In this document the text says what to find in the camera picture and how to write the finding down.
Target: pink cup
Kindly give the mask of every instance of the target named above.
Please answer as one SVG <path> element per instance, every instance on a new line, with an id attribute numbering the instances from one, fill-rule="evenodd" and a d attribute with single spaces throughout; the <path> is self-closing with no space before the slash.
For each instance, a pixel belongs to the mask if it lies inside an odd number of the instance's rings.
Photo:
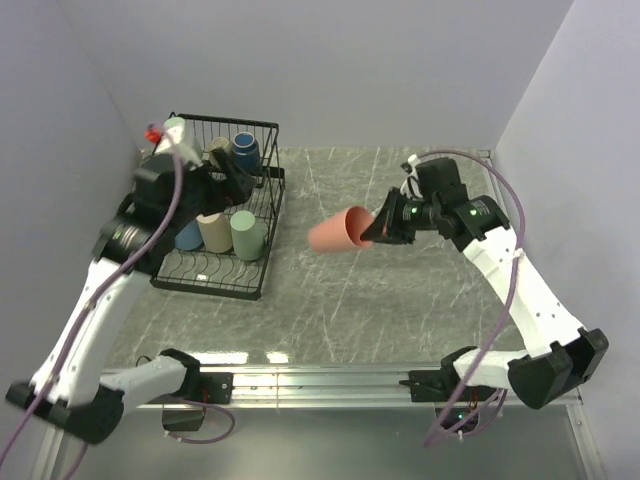
<path id="1" fill-rule="evenodd" d="M 360 236 L 373 223 L 373 215 L 364 207 L 349 207 L 316 225 L 307 235 L 309 246 L 317 253 L 336 253 L 369 248 L 373 242 Z"/>

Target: wire basket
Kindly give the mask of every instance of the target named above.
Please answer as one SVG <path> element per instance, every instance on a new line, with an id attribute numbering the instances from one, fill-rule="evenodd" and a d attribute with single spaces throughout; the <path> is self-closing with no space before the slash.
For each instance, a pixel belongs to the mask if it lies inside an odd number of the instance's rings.
<path id="1" fill-rule="evenodd" d="M 225 214 L 231 217 L 238 210 L 253 213 L 266 232 L 265 249 L 263 255 L 254 262 L 239 259 L 233 251 L 216 254 L 207 252 L 204 248 L 194 251 L 175 249 L 165 257 L 158 274 L 151 279 L 151 284 L 166 290 L 258 300 L 285 188 L 284 169 L 280 168 L 278 157 L 279 126 L 277 123 L 252 120 L 185 113 L 177 115 L 192 122 L 198 142 L 203 147 L 216 137 L 226 136 L 231 139 L 240 132 L 251 132 L 259 142 L 262 168 L 252 174 L 258 184 L 247 203 L 229 208 Z M 216 177 L 221 174 L 212 170 L 211 175 Z"/>

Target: marble tabletop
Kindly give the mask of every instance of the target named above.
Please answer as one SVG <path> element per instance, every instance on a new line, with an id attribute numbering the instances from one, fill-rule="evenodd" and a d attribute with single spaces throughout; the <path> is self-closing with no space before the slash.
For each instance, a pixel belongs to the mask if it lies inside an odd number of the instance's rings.
<path id="1" fill-rule="evenodd" d="M 310 227 L 347 206 L 381 205 L 420 149 L 281 148 L 284 206 L 262 298 L 234 300 L 149 287 L 108 366 L 173 347 L 208 363 L 434 362 L 488 336 L 501 303 L 482 276 L 436 233 L 412 246 L 313 253 Z M 471 196 L 492 194 L 482 167 L 456 159 Z M 513 323 L 496 349 L 522 348 Z"/>

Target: mint green cup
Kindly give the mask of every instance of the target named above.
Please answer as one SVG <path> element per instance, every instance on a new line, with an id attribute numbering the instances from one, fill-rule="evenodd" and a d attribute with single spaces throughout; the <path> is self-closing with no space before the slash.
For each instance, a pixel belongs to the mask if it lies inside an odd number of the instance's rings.
<path id="1" fill-rule="evenodd" d="M 231 217 L 231 239 L 236 257 L 252 262 L 264 251 L 264 232 L 253 213 L 236 212 Z"/>

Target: gray wall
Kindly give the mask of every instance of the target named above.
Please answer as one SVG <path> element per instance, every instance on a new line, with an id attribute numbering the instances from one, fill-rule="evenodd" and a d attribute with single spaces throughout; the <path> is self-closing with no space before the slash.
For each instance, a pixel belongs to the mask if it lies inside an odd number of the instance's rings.
<path id="1" fill-rule="evenodd" d="M 129 186 L 136 150 L 56 3 L 4 2 L 0 65 L 4 397 L 12 380 L 30 377 L 66 323 L 98 229 Z M 0 448 L 18 420 L 0 405 Z M 27 478 L 40 427 L 32 422 L 0 478 Z"/>
<path id="2" fill-rule="evenodd" d="M 638 477 L 640 4 L 576 0 L 500 139 L 551 287 L 611 342 L 585 386 L 612 480 Z"/>
<path id="3" fill-rule="evenodd" d="M 171 110 L 281 144 L 494 147 L 571 0 L 59 0 L 134 138 Z"/>

